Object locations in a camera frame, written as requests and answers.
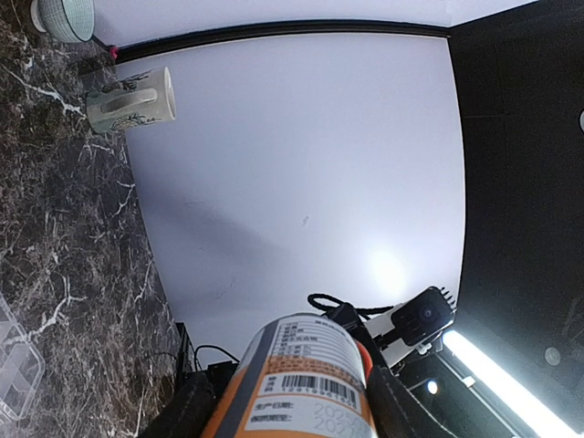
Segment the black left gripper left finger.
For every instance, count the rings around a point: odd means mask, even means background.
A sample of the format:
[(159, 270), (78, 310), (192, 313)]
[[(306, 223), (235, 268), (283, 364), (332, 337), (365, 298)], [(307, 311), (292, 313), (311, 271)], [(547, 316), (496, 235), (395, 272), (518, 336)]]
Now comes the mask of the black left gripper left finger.
[(145, 429), (145, 438), (200, 437), (216, 405), (214, 387), (203, 372), (193, 373)]

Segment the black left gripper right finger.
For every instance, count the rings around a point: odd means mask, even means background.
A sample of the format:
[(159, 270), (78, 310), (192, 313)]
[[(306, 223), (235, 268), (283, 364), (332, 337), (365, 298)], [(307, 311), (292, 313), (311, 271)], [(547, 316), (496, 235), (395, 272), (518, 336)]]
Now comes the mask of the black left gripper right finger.
[(367, 399), (379, 437), (455, 438), (415, 399), (388, 368), (375, 365)]

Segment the orange pill bottle grey cap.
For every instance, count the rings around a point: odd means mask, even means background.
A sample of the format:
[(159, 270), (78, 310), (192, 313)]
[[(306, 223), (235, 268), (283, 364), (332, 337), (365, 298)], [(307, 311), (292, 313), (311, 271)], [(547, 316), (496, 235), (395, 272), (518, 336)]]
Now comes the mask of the orange pill bottle grey cap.
[(219, 398), (204, 437), (374, 437), (369, 352), (309, 313), (260, 329)]

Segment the clear plastic pill organizer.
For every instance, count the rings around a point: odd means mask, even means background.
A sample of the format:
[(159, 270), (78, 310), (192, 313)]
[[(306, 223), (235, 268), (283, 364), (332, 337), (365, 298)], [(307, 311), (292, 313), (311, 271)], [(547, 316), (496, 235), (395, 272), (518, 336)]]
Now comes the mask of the clear plastic pill organizer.
[(1, 297), (1, 424), (24, 419), (46, 363)]

